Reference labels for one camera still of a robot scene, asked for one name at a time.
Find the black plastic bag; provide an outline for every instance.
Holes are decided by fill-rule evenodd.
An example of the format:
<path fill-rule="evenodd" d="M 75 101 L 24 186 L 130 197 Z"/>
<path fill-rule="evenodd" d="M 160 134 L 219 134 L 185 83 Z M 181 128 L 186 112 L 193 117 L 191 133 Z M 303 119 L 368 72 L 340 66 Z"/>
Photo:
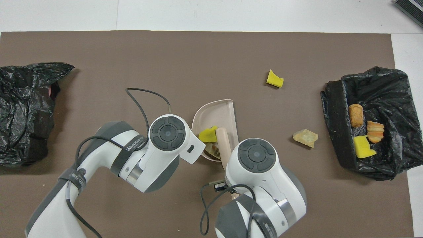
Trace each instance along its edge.
<path fill-rule="evenodd" d="M 47 156 L 57 80 L 73 68 L 66 63 L 0 67 L 0 165 L 28 165 Z"/>
<path fill-rule="evenodd" d="M 397 69 L 374 67 L 365 73 L 345 75 L 328 82 L 321 92 L 325 122 L 341 166 L 375 180 L 392 180 L 397 174 L 423 164 L 420 124 L 407 75 Z M 363 106 L 365 123 L 352 128 L 348 106 Z M 366 135 L 366 121 L 385 125 L 384 138 L 364 159 L 355 155 L 353 137 Z"/>

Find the garbage bag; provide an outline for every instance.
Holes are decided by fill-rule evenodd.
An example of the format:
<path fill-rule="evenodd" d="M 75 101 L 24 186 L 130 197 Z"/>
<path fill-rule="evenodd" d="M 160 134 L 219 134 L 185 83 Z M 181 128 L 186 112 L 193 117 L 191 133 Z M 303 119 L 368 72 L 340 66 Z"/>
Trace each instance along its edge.
<path fill-rule="evenodd" d="M 0 67 L 0 165 L 28 165 L 47 156 L 57 81 L 73 68 L 66 63 Z"/>
<path fill-rule="evenodd" d="M 423 164 L 423 142 L 407 74 L 374 67 L 345 75 L 321 92 L 324 119 L 341 166 L 378 181 L 392 180 Z M 352 128 L 348 106 L 363 106 L 364 124 Z M 371 149 L 376 155 L 358 159 L 353 137 L 366 135 L 366 121 L 385 125 L 384 138 Z"/>

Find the yellow sponge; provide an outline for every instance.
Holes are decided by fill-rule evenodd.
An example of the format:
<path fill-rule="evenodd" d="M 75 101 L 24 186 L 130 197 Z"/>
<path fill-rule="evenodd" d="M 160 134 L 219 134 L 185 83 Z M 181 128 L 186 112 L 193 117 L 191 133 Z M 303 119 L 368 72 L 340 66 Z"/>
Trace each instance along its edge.
<path fill-rule="evenodd" d="M 283 85 L 283 78 L 276 76 L 276 74 L 274 74 L 273 71 L 270 70 L 269 75 L 267 76 L 266 83 L 272 84 L 273 86 L 280 88 Z"/>
<path fill-rule="evenodd" d="M 217 126 L 213 126 L 211 128 L 207 128 L 205 130 L 203 130 L 202 132 L 200 132 L 200 134 L 198 135 L 198 138 L 200 139 L 200 141 L 206 143 L 206 142 L 217 142 L 217 137 L 216 137 L 216 129 Z"/>
<path fill-rule="evenodd" d="M 370 144 L 366 138 L 367 136 L 354 137 L 355 155 L 360 158 L 367 158 L 376 154 L 376 151 L 370 149 Z"/>

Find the white table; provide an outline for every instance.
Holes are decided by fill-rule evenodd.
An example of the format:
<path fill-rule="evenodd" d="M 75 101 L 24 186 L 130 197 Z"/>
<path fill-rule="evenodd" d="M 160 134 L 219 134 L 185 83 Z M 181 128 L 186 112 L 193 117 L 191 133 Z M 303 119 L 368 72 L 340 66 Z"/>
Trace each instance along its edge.
<path fill-rule="evenodd" d="M 423 28 L 391 0 L 1 0 L 2 31 L 193 30 L 390 33 L 423 120 Z M 423 166 L 407 172 L 423 237 Z"/>

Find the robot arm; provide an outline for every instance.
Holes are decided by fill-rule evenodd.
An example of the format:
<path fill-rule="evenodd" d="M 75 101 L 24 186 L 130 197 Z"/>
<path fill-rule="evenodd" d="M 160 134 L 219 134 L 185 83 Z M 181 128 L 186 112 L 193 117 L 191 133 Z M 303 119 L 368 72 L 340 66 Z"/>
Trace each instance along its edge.
<path fill-rule="evenodd" d="M 109 138 L 122 148 L 94 139 L 80 156 L 77 169 L 68 169 L 56 186 L 30 218 L 25 228 L 27 238 L 81 237 L 85 238 L 77 219 L 69 210 L 66 197 L 74 204 L 76 197 L 95 171 L 109 168 L 114 174 L 128 181 L 141 192 L 161 188 L 172 176 L 179 158 L 194 163 L 205 145 L 194 136 L 187 123 L 173 114 L 157 118 L 145 138 L 125 122 L 109 122 L 96 136 Z"/>
<path fill-rule="evenodd" d="M 276 238 L 306 213 L 307 200 L 302 184 L 282 167 L 275 148 L 267 141 L 250 138 L 232 151 L 226 167 L 228 186 L 243 184 L 254 191 L 237 187 L 241 195 L 221 207 L 215 224 L 219 238 Z"/>

